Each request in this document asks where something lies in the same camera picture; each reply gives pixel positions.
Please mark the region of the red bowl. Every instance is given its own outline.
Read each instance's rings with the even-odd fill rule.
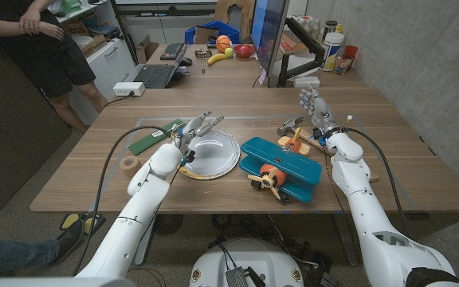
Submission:
[[[236,45],[233,47],[233,51],[235,51],[237,57],[248,58],[254,53],[254,47],[252,45]]]

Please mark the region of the yellow fruit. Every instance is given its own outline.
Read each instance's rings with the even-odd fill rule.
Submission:
[[[210,57],[210,59],[208,59],[208,65],[212,65],[216,61],[219,61],[219,60],[222,60],[222,59],[227,59],[227,58],[228,57],[223,53],[219,53],[217,55],[213,55],[212,57]]]
[[[232,57],[233,56],[233,49],[231,48],[226,48],[224,50],[224,54],[227,56],[227,57]]]

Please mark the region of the hammer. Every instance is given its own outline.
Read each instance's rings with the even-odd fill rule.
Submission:
[[[304,118],[301,116],[301,117],[298,117],[296,119],[291,119],[291,120],[285,121],[282,126],[277,128],[277,135],[278,136],[284,136],[284,135],[286,135],[287,132],[295,133],[296,125],[298,123],[301,123],[303,120],[304,120]],[[318,142],[318,140],[312,139],[311,138],[311,133],[306,131],[306,130],[304,130],[303,128],[300,129],[300,138],[302,140],[305,140],[308,143],[310,143],[313,147],[316,147],[319,150],[325,152],[327,155],[332,155],[331,153],[328,152],[328,150],[325,150],[324,147],[322,147],[320,145],[320,142]],[[370,183],[376,183],[376,182],[378,182],[379,179],[380,179],[380,175],[377,174],[376,172],[372,171],[371,172]]]

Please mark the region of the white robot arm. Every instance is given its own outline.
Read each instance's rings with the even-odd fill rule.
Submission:
[[[211,112],[205,112],[178,130],[170,143],[162,145],[139,169],[128,185],[132,196],[100,243],[92,260],[76,277],[124,278],[138,248],[139,241],[150,226],[154,213],[169,190],[164,179],[189,154],[187,146],[196,136],[204,136],[223,116],[203,124]]]
[[[300,104],[320,131],[320,143],[335,153],[331,158],[332,178],[350,204],[371,285],[426,286],[411,285],[412,278],[422,272],[445,282],[433,283],[432,287],[454,284],[453,268],[440,252],[411,240],[392,226],[369,183],[371,173],[363,149],[342,132],[324,99],[315,89],[302,90],[299,96]]]

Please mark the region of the basketball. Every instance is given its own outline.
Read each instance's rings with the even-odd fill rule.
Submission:
[[[231,41],[226,35],[219,36],[215,42],[215,45],[217,46],[217,49],[224,53],[224,50],[226,48],[229,48],[231,46]]]

